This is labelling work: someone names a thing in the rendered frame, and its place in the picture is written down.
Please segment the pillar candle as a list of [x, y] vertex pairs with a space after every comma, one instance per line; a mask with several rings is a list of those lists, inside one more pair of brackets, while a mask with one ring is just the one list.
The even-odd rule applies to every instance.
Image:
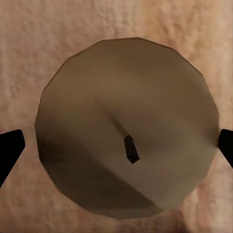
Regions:
[[39, 159], [87, 212], [153, 217], [206, 178], [219, 110], [202, 73], [141, 37], [101, 40], [64, 61], [34, 123]]

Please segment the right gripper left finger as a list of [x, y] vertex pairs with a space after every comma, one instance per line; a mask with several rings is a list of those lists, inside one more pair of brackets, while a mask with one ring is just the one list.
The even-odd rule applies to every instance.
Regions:
[[25, 148], [20, 129], [0, 134], [0, 187]]

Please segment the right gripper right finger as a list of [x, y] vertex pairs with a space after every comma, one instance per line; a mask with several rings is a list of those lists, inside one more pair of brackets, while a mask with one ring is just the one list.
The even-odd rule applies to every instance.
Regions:
[[219, 148], [233, 168], [233, 131], [221, 130], [219, 134]]

